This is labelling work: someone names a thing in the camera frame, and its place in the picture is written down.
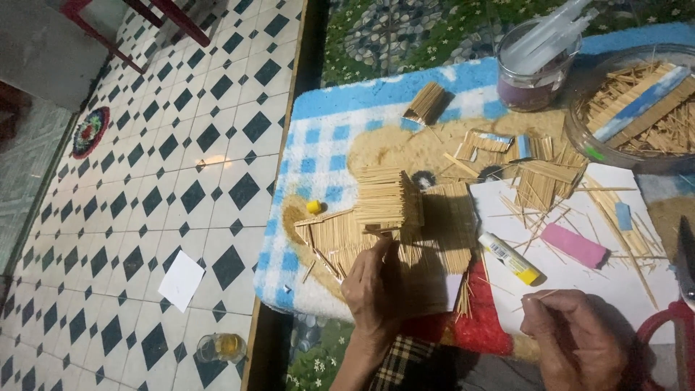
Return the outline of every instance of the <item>white paper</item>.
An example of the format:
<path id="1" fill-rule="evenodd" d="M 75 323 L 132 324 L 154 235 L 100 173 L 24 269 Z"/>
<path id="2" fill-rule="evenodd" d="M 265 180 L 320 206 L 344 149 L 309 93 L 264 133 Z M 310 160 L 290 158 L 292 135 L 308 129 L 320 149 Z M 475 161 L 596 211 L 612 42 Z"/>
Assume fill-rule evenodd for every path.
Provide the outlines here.
<path id="1" fill-rule="evenodd" d="M 606 187 L 638 189 L 630 170 L 591 163 L 587 168 L 587 174 Z M 500 196 L 504 195 L 510 200 L 514 200 L 516 190 L 509 188 L 510 182 L 511 180 L 509 179 L 507 181 L 474 184 L 471 186 L 471 194 L 475 199 L 475 208 L 482 221 L 481 230 L 497 235 L 500 239 L 507 241 L 510 246 L 514 247 L 517 243 L 523 243 L 530 239 L 532 233 L 526 230 L 523 223 L 515 216 L 488 217 L 511 213 L 500 199 Z M 640 192 L 617 191 L 616 194 L 622 202 L 630 205 L 633 217 L 635 217 L 635 214 L 641 217 L 661 246 L 661 239 L 647 214 L 647 208 Z M 613 255 L 624 255 L 620 243 L 615 239 L 603 216 L 596 209 L 586 191 L 576 191 L 571 198 L 565 200 L 562 204 L 572 209 L 565 215 L 572 224 L 570 225 L 564 219 L 560 219 L 557 222 L 558 225 L 573 232 L 575 232 L 574 228 L 576 228 L 582 236 L 608 248 Z M 589 223 L 589 219 L 585 215 L 579 212 L 588 214 L 591 223 Z M 561 209 L 555 208 L 549 213 L 546 221 L 555 220 L 561 213 Z M 519 253 L 523 252 L 524 247 L 517 248 Z M 545 274 L 548 279 L 538 287 L 529 287 L 492 255 L 485 252 L 485 264 L 492 284 L 501 286 L 514 294 L 512 296 L 501 289 L 494 286 L 491 287 L 500 325 L 505 332 L 521 334 L 519 328 L 524 316 L 523 311 L 512 311 L 521 306 L 521 297 L 524 294 L 541 289 L 580 289 L 587 294 L 597 295 L 617 309 L 627 319 L 633 330 L 637 330 L 647 318 L 658 312 L 645 292 L 637 272 L 629 265 L 629 260 L 622 262 L 620 259 L 609 259 L 608 263 L 598 271 L 599 275 L 570 257 L 559 252 L 557 254 L 554 254 L 540 239 L 536 239 L 531 243 L 524 257 Z M 563 264 L 558 259 L 558 256 L 566 264 Z M 667 260 L 643 261 L 643 263 L 651 262 L 656 262 L 657 268 L 651 273 L 649 273 L 649 269 L 642 268 L 642 272 L 651 288 L 652 294 L 656 298 L 659 310 L 665 310 L 670 302 L 678 300 L 679 297 L 676 275 L 668 270 L 669 262 Z M 651 343 L 669 344 L 674 343 L 674 340 L 673 324 L 668 322 L 657 330 L 651 339 Z"/>
<path id="2" fill-rule="evenodd" d="M 451 312 L 454 310 L 454 305 L 456 304 L 456 299 L 459 296 L 459 289 L 461 288 L 461 280 L 463 279 L 463 274 L 451 274 L 446 276 L 446 310 Z"/>
<path id="3" fill-rule="evenodd" d="M 205 270 L 189 256 L 179 251 L 157 290 L 162 296 L 185 312 Z"/>

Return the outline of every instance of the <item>barcode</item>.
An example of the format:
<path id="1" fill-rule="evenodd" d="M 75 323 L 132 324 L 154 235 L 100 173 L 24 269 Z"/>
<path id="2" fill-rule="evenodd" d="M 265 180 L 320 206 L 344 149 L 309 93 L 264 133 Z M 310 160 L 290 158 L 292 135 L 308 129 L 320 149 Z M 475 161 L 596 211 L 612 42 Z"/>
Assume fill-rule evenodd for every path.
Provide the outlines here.
<path id="1" fill-rule="evenodd" d="M 502 246 L 499 246 L 498 244 L 492 243 L 490 244 L 490 249 L 495 253 L 498 257 L 506 259 L 509 257 L 509 254 L 507 254 L 507 251 L 505 251 Z"/>

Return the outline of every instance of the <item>yellow cap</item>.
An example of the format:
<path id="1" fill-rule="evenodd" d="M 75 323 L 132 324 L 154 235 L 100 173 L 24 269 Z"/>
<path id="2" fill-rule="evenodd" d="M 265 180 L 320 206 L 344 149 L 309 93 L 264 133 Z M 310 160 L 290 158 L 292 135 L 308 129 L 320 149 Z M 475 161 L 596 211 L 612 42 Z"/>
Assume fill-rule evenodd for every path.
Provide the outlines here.
<path id="1" fill-rule="evenodd" d="M 306 210 L 311 214 L 317 214 L 321 212 L 321 202 L 318 200 L 309 201 L 306 203 Z"/>
<path id="2" fill-rule="evenodd" d="M 528 268 L 516 276 L 519 277 L 519 280 L 522 280 L 524 284 L 531 285 L 540 275 L 541 274 L 536 269 Z"/>

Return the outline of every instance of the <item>hand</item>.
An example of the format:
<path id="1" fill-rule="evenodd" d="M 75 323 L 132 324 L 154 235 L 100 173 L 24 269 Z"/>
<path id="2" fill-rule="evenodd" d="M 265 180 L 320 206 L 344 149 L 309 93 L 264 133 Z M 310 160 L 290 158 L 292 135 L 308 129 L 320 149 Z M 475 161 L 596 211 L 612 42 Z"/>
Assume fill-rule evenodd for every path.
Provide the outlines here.
<path id="1" fill-rule="evenodd" d="M 627 355 L 615 336 L 594 314 L 587 295 L 561 290 L 527 294 L 521 300 L 521 331 L 535 338 L 547 391 L 615 390 L 627 365 Z"/>
<path id="2" fill-rule="evenodd" d="M 354 317 L 350 344 L 369 357 L 376 356 L 379 362 L 388 353 L 400 328 L 400 277 L 398 243 L 382 237 L 374 247 L 357 255 L 341 285 Z"/>

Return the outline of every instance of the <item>pink eraser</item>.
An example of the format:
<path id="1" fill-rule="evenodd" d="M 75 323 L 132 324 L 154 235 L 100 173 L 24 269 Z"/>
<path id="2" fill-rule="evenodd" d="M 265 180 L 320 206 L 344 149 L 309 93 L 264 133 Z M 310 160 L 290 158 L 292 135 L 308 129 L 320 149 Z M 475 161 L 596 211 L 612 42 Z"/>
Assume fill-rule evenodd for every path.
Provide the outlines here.
<path id="1" fill-rule="evenodd" d="M 546 226 L 546 229 L 541 233 L 541 239 L 592 269 L 596 269 L 608 251 L 606 247 L 555 223 Z"/>

